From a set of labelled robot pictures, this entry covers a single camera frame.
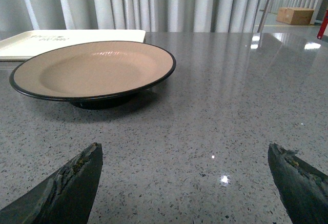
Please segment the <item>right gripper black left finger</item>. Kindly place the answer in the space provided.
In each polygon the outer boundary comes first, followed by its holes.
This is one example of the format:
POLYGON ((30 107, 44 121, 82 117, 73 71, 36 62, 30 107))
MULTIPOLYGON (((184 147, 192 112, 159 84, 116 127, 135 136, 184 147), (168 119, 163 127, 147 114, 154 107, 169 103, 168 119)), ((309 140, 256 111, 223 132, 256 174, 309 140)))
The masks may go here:
POLYGON ((101 144, 93 143, 1 209, 1 223, 87 223, 102 166, 101 144))

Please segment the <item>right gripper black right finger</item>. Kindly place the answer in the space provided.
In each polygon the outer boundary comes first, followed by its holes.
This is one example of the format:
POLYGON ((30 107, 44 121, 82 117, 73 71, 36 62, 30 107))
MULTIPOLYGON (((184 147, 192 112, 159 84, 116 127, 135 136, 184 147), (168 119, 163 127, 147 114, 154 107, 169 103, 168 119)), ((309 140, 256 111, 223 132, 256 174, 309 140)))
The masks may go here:
POLYGON ((327 223, 327 175, 296 153, 269 145, 268 163, 280 199, 292 223, 327 223))

